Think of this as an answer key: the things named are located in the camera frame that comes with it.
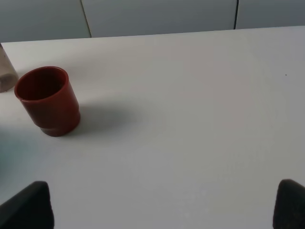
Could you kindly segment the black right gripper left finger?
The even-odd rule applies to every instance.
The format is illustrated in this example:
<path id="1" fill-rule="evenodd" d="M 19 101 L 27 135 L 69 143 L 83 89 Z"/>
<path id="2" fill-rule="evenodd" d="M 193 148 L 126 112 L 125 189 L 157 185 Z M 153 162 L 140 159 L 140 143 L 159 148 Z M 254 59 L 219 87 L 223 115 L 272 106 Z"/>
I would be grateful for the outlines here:
<path id="1" fill-rule="evenodd" d="M 35 181 L 0 206 L 2 229 L 53 229 L 48 183 Z"/>

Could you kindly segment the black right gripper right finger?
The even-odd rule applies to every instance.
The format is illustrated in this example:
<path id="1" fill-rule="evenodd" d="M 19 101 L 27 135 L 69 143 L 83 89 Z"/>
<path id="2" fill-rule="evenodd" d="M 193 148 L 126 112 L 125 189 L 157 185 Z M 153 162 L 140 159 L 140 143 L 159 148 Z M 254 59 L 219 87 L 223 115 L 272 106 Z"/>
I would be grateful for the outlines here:
<path id="1" fill-rule="evenodd" d="M 278 186 L 273 214 L 274 229 L 305 227 L 305 187 L 292 179 L 283 179 Z"/>

